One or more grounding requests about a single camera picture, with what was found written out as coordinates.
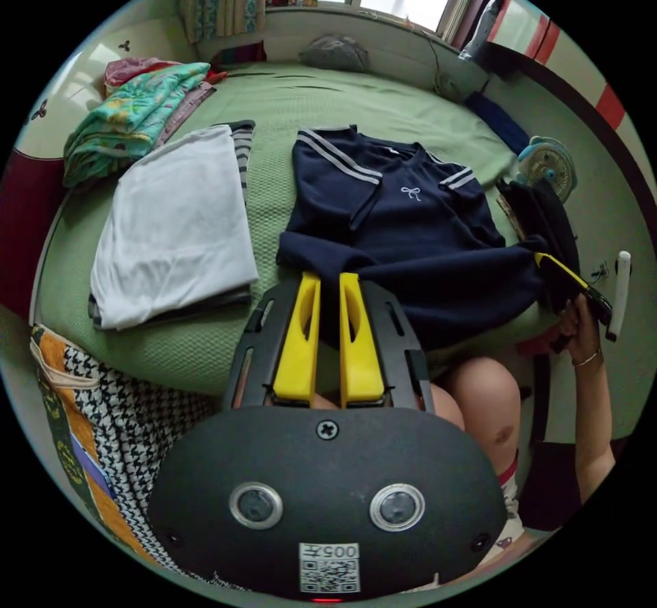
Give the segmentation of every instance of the pink cloth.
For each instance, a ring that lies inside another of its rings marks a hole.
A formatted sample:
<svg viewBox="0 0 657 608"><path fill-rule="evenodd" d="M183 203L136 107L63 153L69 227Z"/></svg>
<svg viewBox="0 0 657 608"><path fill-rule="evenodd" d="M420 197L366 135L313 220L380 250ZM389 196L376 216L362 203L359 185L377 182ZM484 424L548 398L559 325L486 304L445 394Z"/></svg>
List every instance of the pink cloth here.
<svg viewBox="0 0 657 608"><path fill-rule="evenodd" d="M105 96L109 96L113 91L112 89L123 86L124 83L130 81L133 77L141 75L143 72L159 70L169 66L179 66L177 61L163 61L154 56L149 58L143 57L128 57L127 59L119 59L107 64L105 68Z"/></svg>
<svg viewBox="0 0 657 608"><path fill-rule="evenodd" d="M196 107L209 98L217 89L202 81L196 88L190 90L178 108L171 114L164 125L164 129L157 137L153 150L164 145L173 133L192 115Z"/></svg>

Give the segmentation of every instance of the green bedspread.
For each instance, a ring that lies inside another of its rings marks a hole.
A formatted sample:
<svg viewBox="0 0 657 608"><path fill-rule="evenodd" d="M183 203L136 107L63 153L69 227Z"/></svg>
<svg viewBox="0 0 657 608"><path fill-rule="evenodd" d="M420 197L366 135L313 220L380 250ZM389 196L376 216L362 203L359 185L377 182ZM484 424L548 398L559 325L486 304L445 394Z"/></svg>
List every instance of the green bedspread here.
<svg viewBox="0 0 657 608"><path fill-rule="evenodd" d="M254 305L279 279L274 258L294 204L291 149L299 127L357 124L359 131L399 142L419 142L446 161L471 166L487 195L495 224L517 242L495 202L494 181L515 167L512 152L466 108L430 92L381 79L297 64L253 64L217 87L174 135L219 122L254 120L248 167L248 219L260 275ZM229 308L204 317L98 332L87 315L90 272L109 213L116 179L71 196L44 262L38 295L44 325L105 364L143 380L219 395L250 309ZM481 353L540 334L554 322L534 305L503 328L455 350ZM434 352L443 362L454 350ZM318 390L337 386L337 355L323 349Z"/></svg>

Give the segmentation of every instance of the leg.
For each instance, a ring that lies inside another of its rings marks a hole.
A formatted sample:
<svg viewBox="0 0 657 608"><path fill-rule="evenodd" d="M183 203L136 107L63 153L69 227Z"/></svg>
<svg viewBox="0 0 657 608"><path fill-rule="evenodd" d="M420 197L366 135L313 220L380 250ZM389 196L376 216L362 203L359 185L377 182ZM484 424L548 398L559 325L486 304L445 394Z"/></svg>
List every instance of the leg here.
<svg viewBox="0 0 657 608"><path fill-rule="evenodd" d="M431 383L431 395L436 416L453 423L461 430L465 430L463 415L456 401L444 389L433 383ZM422 409L420 397L417 397L417 405Z"/></svg>
<svg viewBox="0 0 657 608"><path fill-rule="evenodd" d="M463 415L465 431L501 475L515 461L520 433L520 390L499 362L475 358L455 368L444 382Z"/></svg>

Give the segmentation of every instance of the navy blue shirt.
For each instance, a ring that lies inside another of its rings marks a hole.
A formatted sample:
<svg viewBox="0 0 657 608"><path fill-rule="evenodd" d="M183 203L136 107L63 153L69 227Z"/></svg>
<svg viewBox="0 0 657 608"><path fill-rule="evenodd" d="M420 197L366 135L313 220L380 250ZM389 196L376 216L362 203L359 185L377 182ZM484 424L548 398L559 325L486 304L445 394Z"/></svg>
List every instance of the navy blue shirt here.
<svg viewBox="0 0 657 608"><path fill-rule="evenodd" d="M392 291L425 349L454 345L524 312L543 289L540 238L506 247L471 168L418 143L301 129L297 199L277 261L322 280L322 338L337 345L339 275Z"/></svg>

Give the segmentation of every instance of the white marker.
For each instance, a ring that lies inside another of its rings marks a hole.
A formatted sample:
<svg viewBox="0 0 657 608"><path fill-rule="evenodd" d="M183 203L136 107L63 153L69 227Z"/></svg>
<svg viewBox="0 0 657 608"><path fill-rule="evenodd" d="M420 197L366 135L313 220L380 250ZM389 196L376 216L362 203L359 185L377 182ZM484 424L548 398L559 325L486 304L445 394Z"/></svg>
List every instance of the white marker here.
<svg viewBox="0 0 657 608"><path fill-rule="evenodd" d="M630 253L625 250L619 252L616 264L616 297L614 299L614 311L611 317L611 323L609 323L606 335L609 341L616 341L623 327L625 309L628 305L628 291L630 290L630 269L632 266Z"/></svg>

